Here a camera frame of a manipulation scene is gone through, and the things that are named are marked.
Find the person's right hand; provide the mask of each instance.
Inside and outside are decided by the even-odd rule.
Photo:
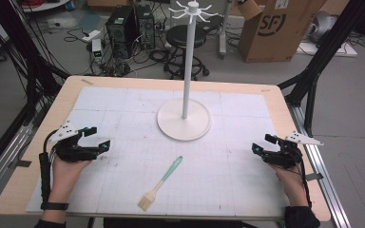
[[[298,169],[293,166],[283,169],[279,166],[269,165],[277,173],[283,183],[284,193],[290,201],[290,206],[308,206],[304,186]]]

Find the aluminum rail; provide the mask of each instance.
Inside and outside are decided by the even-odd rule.
[[[292,114],[293,120],[297,125],[298,132],[303,135],[307,135],[307,131],[304,128],[304,113],[301,110],[301,107],[291,105],[288,105],[288,107]],[[324,161],[319,153],[317,146],[305,144],[304,147],[315,173],[320,173],[323,177],[323,179],[318,180],[318,183],[322,193],[324,194],[325,200],[327,201],[336,227],[350,228],[351,224],[349,223],[346,213],[342,207],[342,204],[339,200],[339,197],[336,193],[330,175],[328,174],[328,170],[325,167]]]

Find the cardboard box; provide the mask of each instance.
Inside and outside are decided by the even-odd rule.
[[[116,7],[116,6],[132,6],[133,0],[87,0],[90,7]]]
[[[239,52],[246,63],[290,61],[326,0],[248,0]],[[254,7],[262,11],[257,14]]]

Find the computer tower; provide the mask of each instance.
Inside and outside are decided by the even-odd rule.
[[[132,56],[132,44],[138,38],[135,12],[131,6],[117,6],[106,22],[106,30],[113,54],[128,59]]]
[[[135,7],[136,18],[138,21],[138,31],[142,49],[155,48],[155,20],[152,10],[148,5]]]

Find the stool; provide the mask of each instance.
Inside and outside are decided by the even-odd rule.
[[[171,28],[167,34],[165,35],[165,40],[172,47],[175,48],[171,57],[164,64],[163,70],[171,73],[170,79],[174,79],[174,77],[184,78],[185,72],[185,53],[186,53],[186,34],[187,34],[188,26],[180,25]],[[195,39],[194,39],[194,48],[201,47],[206,42],[206,33],[203,28],[195,28]],[[177,54],[178,50],[182,50],[182,54]],[[177,58],[182,57],[181,62],[176,62]],[[203,76],[209,75],[209,70],[205,67],[202,61],[193,56],[193,64],[192,64],[192,72],[191,79],[198,81],[197,75],[202,72]]]

